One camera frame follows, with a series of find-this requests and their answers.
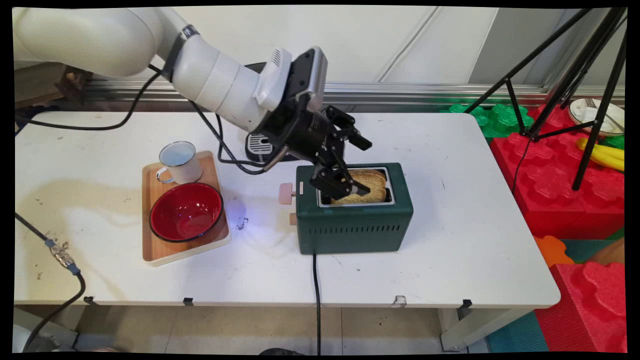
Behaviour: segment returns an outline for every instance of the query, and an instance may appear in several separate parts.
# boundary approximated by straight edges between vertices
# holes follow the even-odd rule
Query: table
[[[35,120],[106,126],[125,113],[48,112]],[[400,162],[414,214],[397,252],[318,256],[323,306],[434,307],[444,349],[466,346],[560,292],[474,118],[455,113],[356,113],[373,142],[348,163]],[[246,133],[223,122],[244,158]],[[216,160],[231,242],[160,267],[142,260],[141,171],[176,140],[218,143],[196,113],[135,113],[110,131],[27,125],[15,138],[15,209],[67,243],[96,304],[314,306],[312,258],[299,253],[280,183],[304,161],[250,176]],[[16,304],[60,304],[78,283],[15,221]],[[464,299],[476,309],[458,320]]]

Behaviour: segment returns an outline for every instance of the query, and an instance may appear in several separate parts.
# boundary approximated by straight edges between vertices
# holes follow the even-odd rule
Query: bread slice
[[[352,193],[340,200],[331,199],[332,204],[365,204],[368,202],[383,202],[385,200],[387,196],[387,191],[385,190],[387,179],[381,172],[369,169],[354,169],[350,170],[349,174],[355,181],[371,189],[371,192],[364,196]]]

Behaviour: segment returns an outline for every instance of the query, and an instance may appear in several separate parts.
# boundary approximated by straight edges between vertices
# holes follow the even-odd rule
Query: floor
[[[325,307],[321,313],[322,355],[442,353],[434,309]],[[89,306],[76,331],[80,351],[109,346],[127,352],[257,355],[280,347],[316,354],[312,307]],[[484,340],[462,351],[467,352],[487,352]]]

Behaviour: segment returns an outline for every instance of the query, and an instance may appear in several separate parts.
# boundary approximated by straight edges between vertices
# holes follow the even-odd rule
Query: white enamel mug
[[[158,170],[156,178],[163,184],[194,183],[202,176],[200,160],[196,159],[196,147],[190,142],[179,141],[165,146],[160,151],[160,162],[164,167]],[[167,170],[171,173],[172,178],[160,180],[160,175]]]

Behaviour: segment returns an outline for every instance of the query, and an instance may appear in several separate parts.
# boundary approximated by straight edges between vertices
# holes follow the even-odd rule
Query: bowl
[[[151,209],[151,231],[170,243],[197,239],[211,230],[222,214],[222,196],[213,186],[187,183],[162,194]]]
[[[596,104],[597,107],[600,106],[600,100],[593,99],[593,103]],[[587,103],[585,99],[577,99],[574,100],[571,105],[569,105],[569,115],[571,119],[576,125],[580,125],[583,122],[591,121],[593,119],[585,119],[584,110],[587,108]],[[607,115],[612,117],[617,123],[624,127],[625,125],[625,110],[622,108],[609,104],[607,107]],[[591,132],[591,127],[585,127],[584,130]],[[601,136],[620,136],[624,135],[624,130],[620,129],[616,124],[614,124],[611,119],[608,117],[604,117],[604,121],[602,122],[602,126],[600,127],[599,135]]]

